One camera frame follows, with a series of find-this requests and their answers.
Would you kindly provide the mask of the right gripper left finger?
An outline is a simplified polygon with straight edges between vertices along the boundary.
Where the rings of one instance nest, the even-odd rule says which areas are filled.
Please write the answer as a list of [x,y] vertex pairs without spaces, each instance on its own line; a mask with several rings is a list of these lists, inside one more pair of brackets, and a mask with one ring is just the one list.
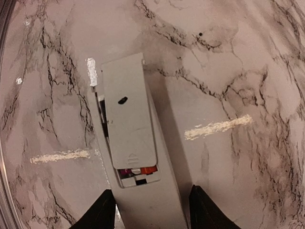
[[114,229],[116,202],[106,189],[70,229]]

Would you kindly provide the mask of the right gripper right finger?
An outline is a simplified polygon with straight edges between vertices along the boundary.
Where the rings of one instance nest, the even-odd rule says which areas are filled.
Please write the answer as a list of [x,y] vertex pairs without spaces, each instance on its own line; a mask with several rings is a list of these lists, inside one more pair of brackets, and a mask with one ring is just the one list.
[[240,229],[200,186],[192,186],[189,209],[191,229]]

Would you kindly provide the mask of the dark blue AAA battery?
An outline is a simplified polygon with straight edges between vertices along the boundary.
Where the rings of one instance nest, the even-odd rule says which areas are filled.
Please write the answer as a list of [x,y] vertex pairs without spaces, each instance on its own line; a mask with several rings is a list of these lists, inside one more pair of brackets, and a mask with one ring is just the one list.
[[119,169],[120,179],[125,179],[133,176],[131,169]]

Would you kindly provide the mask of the white remote control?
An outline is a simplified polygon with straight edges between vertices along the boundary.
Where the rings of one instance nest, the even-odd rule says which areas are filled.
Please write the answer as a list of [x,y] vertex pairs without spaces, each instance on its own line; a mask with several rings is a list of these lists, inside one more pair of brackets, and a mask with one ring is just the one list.
[[127,229],[188,229],[142,53],[102,65],[88,103],[111,191]]

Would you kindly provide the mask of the orange AAA battery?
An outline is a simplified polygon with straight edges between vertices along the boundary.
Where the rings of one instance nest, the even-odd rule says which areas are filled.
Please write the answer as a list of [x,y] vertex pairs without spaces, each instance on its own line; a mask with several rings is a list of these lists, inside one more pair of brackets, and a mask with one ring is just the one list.
[[141,174],[145,174],[145,175],[149,175],[152,174],[154,172],[158,171],[157,166],[153,166],[153,167],[142,167],[141,168]]

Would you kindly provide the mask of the white battery cover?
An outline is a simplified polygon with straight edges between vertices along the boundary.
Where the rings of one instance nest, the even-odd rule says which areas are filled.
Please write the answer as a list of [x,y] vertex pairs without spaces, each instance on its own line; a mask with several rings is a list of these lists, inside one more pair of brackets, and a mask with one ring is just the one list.
[[152,167],[157,163],[142,61],[143,54],[138,53],[102,66],[115,169]]

